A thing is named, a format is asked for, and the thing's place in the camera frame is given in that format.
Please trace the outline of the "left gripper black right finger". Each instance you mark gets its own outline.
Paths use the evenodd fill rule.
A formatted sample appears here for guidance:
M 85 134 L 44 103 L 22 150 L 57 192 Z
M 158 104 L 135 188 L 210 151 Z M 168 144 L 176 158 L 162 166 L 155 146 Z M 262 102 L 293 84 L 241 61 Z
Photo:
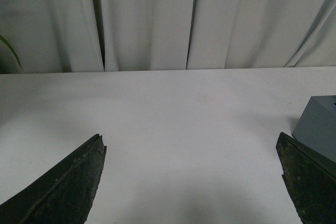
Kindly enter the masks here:
M 276 151 L 283 181 L 302 223 L 335 223 L 335 162 L 284 132 Z

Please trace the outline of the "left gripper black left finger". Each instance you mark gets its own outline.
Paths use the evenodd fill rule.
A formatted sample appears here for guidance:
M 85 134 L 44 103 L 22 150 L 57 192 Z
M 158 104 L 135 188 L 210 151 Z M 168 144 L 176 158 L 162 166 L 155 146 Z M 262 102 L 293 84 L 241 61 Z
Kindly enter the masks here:
M 85 223 L 100 183 L 107 148 L 94 135 L 1 204 L 1 223 Z

